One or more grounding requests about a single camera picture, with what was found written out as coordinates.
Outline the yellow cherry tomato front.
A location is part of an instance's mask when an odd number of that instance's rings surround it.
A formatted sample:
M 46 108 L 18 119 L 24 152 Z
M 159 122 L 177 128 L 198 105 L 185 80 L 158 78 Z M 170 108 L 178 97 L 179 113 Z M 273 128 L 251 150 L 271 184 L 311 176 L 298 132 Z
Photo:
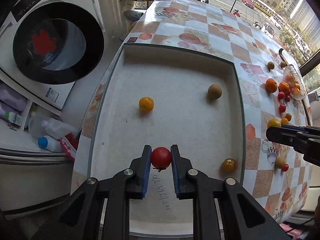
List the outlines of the yellow cherry tomato front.
M 150 97 L 143 97 L 139 100 L 139 110 L 144 113 L 149 113 L 154 108 L 154 101 Z

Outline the far brown round fruit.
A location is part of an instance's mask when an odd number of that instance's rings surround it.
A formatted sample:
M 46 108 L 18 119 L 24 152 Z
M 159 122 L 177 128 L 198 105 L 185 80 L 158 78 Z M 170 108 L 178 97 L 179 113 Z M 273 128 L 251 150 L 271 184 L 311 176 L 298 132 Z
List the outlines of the far brown round fruit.
M 281 68 L 285 68 L 286 67 L 286 63 L 284 61 L 281 61 L 280 66 L 281 66 Z

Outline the blue-capped white bottle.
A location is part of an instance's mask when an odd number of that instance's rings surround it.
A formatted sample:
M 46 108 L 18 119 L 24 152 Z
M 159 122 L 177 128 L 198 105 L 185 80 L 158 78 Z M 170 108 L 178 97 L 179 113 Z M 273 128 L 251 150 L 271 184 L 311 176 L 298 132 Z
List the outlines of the blue-capped white bottle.
M 37 144 L 40 148 L 46 149 L 50 152 L 54 153 L 62 153 L 63 149 L 61 147 L 60 141 L 55 138 L 45 135 L 44 137 L 40 137 L 37 140 Z

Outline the small red cherry tomato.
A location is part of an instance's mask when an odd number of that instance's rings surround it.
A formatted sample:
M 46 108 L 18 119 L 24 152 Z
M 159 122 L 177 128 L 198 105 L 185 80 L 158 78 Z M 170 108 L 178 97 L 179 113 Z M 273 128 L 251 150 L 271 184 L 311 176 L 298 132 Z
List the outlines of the small red cherry tomato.
M 289 169 L 289 165 L 285 163 L 284 166 L 281 168 L 281 171 L 286 172 L 288 169 Z

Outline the brown longan fruit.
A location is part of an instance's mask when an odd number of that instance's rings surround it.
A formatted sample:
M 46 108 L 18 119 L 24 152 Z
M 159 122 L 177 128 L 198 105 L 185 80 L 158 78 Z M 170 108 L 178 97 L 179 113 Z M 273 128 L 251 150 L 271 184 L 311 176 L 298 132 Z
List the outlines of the brown longan fruit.
M 219 99 L 222 95 L 222 89 L 219 85 L 217 84 L 212 84 L 208 88 L 207 96 L 211 100 L 216 100 Z

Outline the brown round fruit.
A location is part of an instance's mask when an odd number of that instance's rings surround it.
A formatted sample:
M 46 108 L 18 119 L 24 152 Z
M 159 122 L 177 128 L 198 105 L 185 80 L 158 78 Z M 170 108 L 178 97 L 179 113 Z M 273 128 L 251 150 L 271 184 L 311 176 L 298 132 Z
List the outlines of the brown round fruit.
M 273 70 L 273 69 L 274 69 L 274 63 L 273 63 L 272 61 L 269 61 L 269 62 L 267 63 L 267 68 L 268 68 L 269 70 Z
M 284 61 L 281 61 L 280 66 L 281 66 L 281 68 L 285 68 L 286 67 L 286 63 Z

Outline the large orange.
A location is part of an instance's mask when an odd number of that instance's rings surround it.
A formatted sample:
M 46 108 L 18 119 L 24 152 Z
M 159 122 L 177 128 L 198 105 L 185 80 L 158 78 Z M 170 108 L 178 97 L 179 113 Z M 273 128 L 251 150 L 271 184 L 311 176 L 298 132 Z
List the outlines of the large orange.
M 267 79 L 265 82 L 265 89 L 269 92 L 269 93 L 274 93 L 277 91 L 278 89 L 278 85 L 276 83 L 276 81 L 274 79 Z
M 281 81 L 279 83 L 278 88 L 279 88 L 279 91 L 283 92 L 284 94 L 289 94 L 290 93 L 290 87 L 289 87 L 288 83 L 285 82 L 285 81 Z

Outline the stemmed red cherry tomato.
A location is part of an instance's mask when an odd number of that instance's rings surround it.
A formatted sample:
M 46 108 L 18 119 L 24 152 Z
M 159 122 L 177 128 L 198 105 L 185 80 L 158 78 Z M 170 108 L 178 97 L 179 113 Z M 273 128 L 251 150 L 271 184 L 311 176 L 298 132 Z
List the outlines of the stemmed red cherry tomato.
M 278 107 L 279 113 L 285 113 L 286 112 L 286 105 L 284 103 L 281 103 Z

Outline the yellow cherry tomato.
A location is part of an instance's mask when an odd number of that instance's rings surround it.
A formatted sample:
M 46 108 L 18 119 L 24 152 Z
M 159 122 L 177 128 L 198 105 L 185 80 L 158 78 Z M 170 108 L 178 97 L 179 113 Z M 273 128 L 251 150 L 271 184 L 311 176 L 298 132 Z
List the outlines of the yellow cherry tomato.
M 287 125 L 289 123 L 289 121 L 287 120 L 287 118 L 282 118 L 281 119 L 281 124 L 282 125 Z
M 144 113 L 149 113 L 154 108 L 154 101 L 150 97 L 143 97 L 139 100 L 139 110 Z

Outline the large red tomato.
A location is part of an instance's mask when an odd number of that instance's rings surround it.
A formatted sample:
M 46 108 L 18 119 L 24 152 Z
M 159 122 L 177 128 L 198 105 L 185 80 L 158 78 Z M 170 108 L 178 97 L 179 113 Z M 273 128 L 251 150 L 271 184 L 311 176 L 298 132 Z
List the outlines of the large red tomato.
M 165 147 L 157 147 L 151 152 L 151 164 L 159 172 L 167 169 L 172 161 L 170 151 Z

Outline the yellow-green cherry tomato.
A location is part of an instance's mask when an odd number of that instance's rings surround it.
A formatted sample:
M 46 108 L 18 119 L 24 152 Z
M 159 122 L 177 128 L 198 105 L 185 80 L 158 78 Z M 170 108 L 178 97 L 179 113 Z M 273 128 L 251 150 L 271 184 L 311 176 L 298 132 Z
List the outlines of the yellow-green cherry tomato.
M 292 115 L 290 113 L 286 113 L 285 118 L 290 121 L 292 119 Z

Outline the white cardboard box tray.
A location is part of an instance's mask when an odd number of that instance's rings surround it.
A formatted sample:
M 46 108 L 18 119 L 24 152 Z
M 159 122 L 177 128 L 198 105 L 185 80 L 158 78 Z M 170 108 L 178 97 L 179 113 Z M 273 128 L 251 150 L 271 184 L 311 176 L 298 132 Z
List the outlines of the white cardboard box tray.
M 208 88 L 222 89 L 219 99 Z M 153 99 L 152 111 L 139 100 Z M 125 44 L 112 65 L 92 137 L 89 174 L 111 178 L 152 148 L 177 145 L 180 155 L 207 176 L 225 179 L 221 164 L 236 161 L 244 178 L 245 117 L 232 62 L 206 53 L 155 44 Z

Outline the curved wooden chair back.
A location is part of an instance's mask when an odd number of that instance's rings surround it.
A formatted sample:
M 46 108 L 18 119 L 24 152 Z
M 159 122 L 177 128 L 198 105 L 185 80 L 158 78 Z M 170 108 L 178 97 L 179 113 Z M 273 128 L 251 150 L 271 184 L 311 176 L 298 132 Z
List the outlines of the curved wooden chair back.
M 281 58 L 280 66 L 284 70 L 283 81 L 287 82 L 290 88 L 290 95 L 293 99 L 301 101 L 304 107 L 304 112 L 306 113 L 306 119 L 308 125 L 312 124 L 310 117 L 310 111 L 308 110 L 307 102 L 308 95 L 306 87 L 304 86 L 302 76 L 299 69 L 297 69 L 293 64 L 289 64 L 283 53 L 285 53 L 284 48 L 279 49 L 279 56 Z

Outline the white washing machine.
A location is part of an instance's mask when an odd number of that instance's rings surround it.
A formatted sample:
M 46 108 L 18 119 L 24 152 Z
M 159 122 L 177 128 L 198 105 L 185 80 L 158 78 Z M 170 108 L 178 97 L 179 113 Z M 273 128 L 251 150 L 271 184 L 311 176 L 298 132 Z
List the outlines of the white washing machine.
M 1 70 L 56 109 L 104 45 L 94 0 L 1 0 Z

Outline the amber cherry tomato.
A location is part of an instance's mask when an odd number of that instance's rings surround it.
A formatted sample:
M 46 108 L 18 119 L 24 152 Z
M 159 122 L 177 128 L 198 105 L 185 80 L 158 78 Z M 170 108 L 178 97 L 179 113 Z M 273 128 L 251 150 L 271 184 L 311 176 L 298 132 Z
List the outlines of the amber cherry tomato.
M 236 168 L 236 161 L 232 158 L 225 159 L 221 164 L 221 170 L 223 172 L 233 172 Z

